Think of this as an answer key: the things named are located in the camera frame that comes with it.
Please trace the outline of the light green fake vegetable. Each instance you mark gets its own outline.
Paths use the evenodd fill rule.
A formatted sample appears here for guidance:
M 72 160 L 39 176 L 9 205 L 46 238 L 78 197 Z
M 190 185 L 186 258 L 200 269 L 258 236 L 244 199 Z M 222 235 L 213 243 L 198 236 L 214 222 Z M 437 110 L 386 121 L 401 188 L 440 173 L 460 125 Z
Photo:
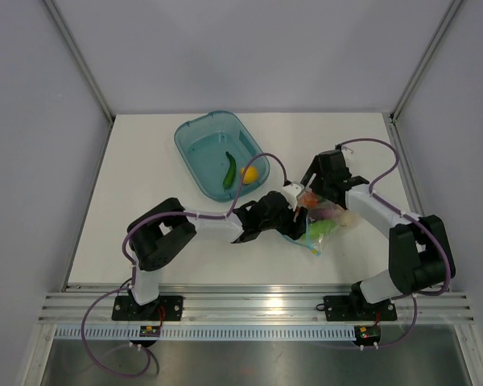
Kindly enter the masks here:
M 324 238 L 331 236 L 338 229 L 335 220 L 317 220 L 308 222 L 304 238 L 311 242 L 321 242 Z

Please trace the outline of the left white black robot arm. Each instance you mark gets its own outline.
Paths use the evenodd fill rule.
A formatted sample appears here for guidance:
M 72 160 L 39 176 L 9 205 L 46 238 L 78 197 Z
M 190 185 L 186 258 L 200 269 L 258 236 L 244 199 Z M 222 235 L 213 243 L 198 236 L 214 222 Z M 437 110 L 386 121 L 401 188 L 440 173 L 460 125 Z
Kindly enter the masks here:
M 231 244 L 251 242 L 266 231 L 298 240 L 306 233 L 307 214 L 296 199 L 277 191 L 225 214 L 191 211 L 177 198 L 166 199 L 127 228 L 122 252 L 132 266 L 131 284 L 126 304 L 114 309 L 125 313 L 125 320 L 152 318 L 161 304 L 159 271 L 200 232 Z

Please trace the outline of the purple fake eggplant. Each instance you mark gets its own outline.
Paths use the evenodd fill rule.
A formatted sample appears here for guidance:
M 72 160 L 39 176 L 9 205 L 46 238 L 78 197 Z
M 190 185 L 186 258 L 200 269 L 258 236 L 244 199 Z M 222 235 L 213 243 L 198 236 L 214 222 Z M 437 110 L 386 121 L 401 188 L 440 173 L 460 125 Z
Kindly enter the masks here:
M 344 209 L 336 204 L 316 207 L 311 210 L 310 217 L 314 220 L 333 220 L 344 212 Z

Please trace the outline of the green fake chili pepper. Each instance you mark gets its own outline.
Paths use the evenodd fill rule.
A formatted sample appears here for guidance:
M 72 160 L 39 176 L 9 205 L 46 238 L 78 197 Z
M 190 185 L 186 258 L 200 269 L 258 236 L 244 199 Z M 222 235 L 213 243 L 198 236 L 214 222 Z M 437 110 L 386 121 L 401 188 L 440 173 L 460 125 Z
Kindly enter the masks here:
M 225 156 L 227 157 L 227 160 L 229 161 L 229 167 L 228 170 L 225 174 L 225 177 L 222 182 L 222 186 L 225 191 L 230 189 L 234 183 L 235 177 L 236 177 L 236 171 L 237 171 L 237 163 L 234 158 L 234 156 L 229 152 L 225 152 Z

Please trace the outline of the clear zip top bag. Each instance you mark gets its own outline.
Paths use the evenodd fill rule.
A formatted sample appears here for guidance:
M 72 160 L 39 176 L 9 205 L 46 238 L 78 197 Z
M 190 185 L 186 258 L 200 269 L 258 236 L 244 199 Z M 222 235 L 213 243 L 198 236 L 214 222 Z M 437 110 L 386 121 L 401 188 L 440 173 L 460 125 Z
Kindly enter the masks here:
M 303 232 L 296 240 L 289 236 L 283 236 L 283 238 L 308 249 L 315 256 L 322 254 L 328 241 L 336 234 L 347 232 L 360 222 L 357 214 L 320 197 L 311 190 L 306 190 L 299 197 L 298 209 L 307 210 Z

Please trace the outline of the orange fake fruit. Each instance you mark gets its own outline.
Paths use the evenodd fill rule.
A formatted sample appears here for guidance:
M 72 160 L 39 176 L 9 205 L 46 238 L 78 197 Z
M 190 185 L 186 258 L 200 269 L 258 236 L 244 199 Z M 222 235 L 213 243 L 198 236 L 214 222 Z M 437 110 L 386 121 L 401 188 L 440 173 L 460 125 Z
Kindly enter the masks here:
M 306 192 L 299 200 L 301 206 L 306 208 L 315 208 L 319 203 L 319 199 L 313 192 Z

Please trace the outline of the cream fake garlic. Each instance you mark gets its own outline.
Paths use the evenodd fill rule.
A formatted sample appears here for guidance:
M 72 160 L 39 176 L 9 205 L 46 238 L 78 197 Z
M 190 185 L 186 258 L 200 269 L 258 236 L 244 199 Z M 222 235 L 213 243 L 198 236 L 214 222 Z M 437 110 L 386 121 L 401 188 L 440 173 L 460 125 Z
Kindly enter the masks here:
M 357 216 L 350 211 L 343 211 L 338 222 L 341 227 L 352 227 L 357 222 Z

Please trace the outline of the yellow fake fruit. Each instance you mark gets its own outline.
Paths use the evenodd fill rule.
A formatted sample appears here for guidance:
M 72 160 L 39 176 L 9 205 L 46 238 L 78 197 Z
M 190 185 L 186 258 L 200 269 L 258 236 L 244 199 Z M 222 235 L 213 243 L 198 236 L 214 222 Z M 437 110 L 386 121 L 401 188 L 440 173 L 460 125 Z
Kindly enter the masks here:
M 243 167 L 240 170 L 243 185 L 250 185 L 258 181 L 259 172 L 255 166 Z

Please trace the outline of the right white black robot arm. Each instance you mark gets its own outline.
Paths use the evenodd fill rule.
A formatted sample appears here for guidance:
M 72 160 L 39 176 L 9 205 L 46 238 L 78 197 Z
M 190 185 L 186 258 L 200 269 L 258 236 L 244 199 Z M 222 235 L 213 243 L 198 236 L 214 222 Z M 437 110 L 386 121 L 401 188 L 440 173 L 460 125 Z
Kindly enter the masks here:
M 435 215 L 401 211 L 370 182 L 349 171 L 341 149 L 316 155 L 301 182 L 313 193 L 359 215 L 388 240 L 388 267 L 352 284 L 348 294 L 324 298 L 328 321 L 394 321 L 393 300 L 448 289 L 456 266 L 444 222 Z

